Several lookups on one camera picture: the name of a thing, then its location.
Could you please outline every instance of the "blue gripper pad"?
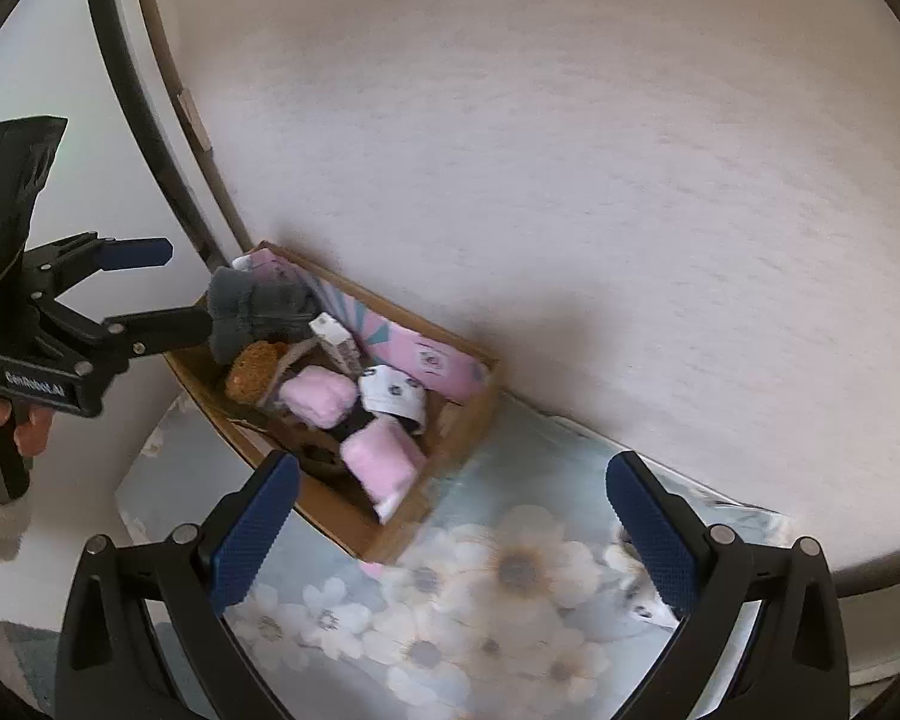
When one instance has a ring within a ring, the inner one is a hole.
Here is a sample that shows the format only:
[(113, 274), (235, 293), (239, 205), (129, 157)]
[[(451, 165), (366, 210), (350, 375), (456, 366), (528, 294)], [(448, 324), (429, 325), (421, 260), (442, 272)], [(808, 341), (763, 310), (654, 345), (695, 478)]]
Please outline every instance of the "blue gripper pad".
[(156, 268), (173, 257), (173, 245), (166, 238), (135, 238), (131, 241), (107, 241), (97, 250), (101, 271), (127, 271)]
[(210, 512), (199, 557), (209, 573), (208, 592), (217, 615), (247, 597), (299, 492), (296, 458), (274, 451), (238, 493), (226, 495)]
[(607, 499), (664, 603), (680, 615), (691, 613), (709, 553), (703, 522), (686, 501), (663, 490), (635, 452), (610, 460)]

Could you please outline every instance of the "light blue tablecloth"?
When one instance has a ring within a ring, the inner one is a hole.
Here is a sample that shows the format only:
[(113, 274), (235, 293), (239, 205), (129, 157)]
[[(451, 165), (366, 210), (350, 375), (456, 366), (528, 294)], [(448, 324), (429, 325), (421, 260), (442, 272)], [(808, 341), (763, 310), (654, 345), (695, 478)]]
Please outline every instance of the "light blue tablecloth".
[[(298, 720), (611, 717), (671, 635), (632, 615), (622, 575), (604, 562), (617, 522), (604, 475), (620, 448), (505, 397), (398, 567), (367, 570), (292, 514), (250, 597), (226, 618)], [(746, 541), (787, 541), (787, 517), (655, 470), (704, 521)], [(118, 507), (135, 541), (159, 541), (201, 522), (249, 475), (182, 396)], [(753, 606), (696, 714), (727, 687)], [(199, 697), (192, 706), (209, 716)]]

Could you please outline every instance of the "pink package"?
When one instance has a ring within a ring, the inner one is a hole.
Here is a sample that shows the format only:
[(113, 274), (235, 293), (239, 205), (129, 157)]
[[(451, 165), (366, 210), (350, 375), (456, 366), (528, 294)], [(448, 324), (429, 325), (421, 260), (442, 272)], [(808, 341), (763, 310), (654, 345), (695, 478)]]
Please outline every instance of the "pink package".
[(243, 268), (261, 276), (300, 281), (308, 286), (324, 311), (341, 322), (375, 362), (402, 370), (448, 400), (466, 403), (487, 384), (487, 366), (475, 357), (391, 322), (353, 295), (267, 248), (241, 259), (245, 260)]
[(280, 385), (280, 402), (324, 430), (338, 424), (357, 402), (357, 385), (342, 373), (308, 365)]
[(392, 416), (378, 416), (340, 445), (340, 456), (370, 495), (381, 522), (400, 505), (427, 459)]

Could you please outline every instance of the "wooden box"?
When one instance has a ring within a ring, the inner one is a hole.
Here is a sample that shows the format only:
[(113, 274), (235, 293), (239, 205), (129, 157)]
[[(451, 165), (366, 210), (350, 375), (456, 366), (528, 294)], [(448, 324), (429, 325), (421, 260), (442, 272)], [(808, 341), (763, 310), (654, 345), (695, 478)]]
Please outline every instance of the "wooden box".
[[(426, 464), (413, 488), (386, 524), (377, 520), (372, 509), (358, 506), (352, 502), (352, 498), (348, 500), (319, 479), (302, 474), (296, 510), (314, 528), (336, 541), (354, 557), (368, 562), (392, 562), (439, 502), (440, 495), (448, 487), (447, 480), (456, 475), (490, 427), (502, 384), (500, 362), (465, 338), (427, 322), (295, 252), (267, 242), (258, 248), (268, 248), (273, 254), (329, 282), (342, 293), (352, 295), (370, 311), (381, 314), (381, 317), (418, 332), (431, 341), (453, 346), (485, 366), (487, 375), (481, 388), (461, 405), (442, 435), (428, 431), (423, 437), (420, 443), (427, 458)], [(180, 384), (193, 396), (199, 408), (234, 451), (251, 466), (259, 466), (266, 456), (266, 447), (263, 442), (248, 437), (247, 431), (234, 420), (234, 415), (245, 407), (229, 401), (223, 394), (220, 384), (226, 376), (226, 368), (214, 362), (209, 347), (204, 344), (170, 352), (167, 361)]]

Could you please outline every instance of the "folded pink sock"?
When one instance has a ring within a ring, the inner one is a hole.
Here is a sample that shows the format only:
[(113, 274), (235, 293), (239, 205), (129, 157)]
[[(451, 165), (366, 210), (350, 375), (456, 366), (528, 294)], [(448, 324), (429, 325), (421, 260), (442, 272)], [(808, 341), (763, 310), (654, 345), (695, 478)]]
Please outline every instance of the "folded pink sock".
[(427, 459), (400, 423), (378, 416), (340, 445), (340, 455), (386, 522)]
[(357, 402), (357, 385), (342, 373), (308, 365), (280, 385), (280, 402), (305, 422), (327, 430)]

